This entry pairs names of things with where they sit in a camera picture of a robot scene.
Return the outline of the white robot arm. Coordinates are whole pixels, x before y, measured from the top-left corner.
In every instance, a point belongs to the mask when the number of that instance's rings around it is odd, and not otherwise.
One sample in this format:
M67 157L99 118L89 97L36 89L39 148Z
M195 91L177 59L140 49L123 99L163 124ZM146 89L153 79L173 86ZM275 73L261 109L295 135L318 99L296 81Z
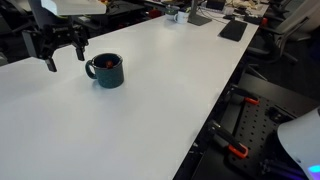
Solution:
M44 60L56 72L54 52L73 45L77 58L84 61L88 45L86 30L73 20L77 15L98 15L107 11L101 0L28 0L38 28L24 30L22 36L31 57Z

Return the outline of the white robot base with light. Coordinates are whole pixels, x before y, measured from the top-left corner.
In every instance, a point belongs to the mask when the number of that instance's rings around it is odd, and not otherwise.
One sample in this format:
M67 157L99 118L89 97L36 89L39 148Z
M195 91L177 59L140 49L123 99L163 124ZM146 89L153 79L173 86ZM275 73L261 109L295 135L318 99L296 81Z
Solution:
M280 144L309 180L320 180L320 108L277 129Z

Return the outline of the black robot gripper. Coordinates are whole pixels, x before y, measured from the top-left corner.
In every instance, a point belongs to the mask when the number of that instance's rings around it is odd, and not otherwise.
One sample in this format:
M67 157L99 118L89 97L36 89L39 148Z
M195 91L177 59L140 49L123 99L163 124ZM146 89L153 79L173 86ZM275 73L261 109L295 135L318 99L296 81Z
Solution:
M38 31L22 32L27 51L31 57L46 60L48 69L56 72L52 59L54 52L64 46L73 45L77 58L85 61L84 51L88 45L87 31L81 25L45 25Z

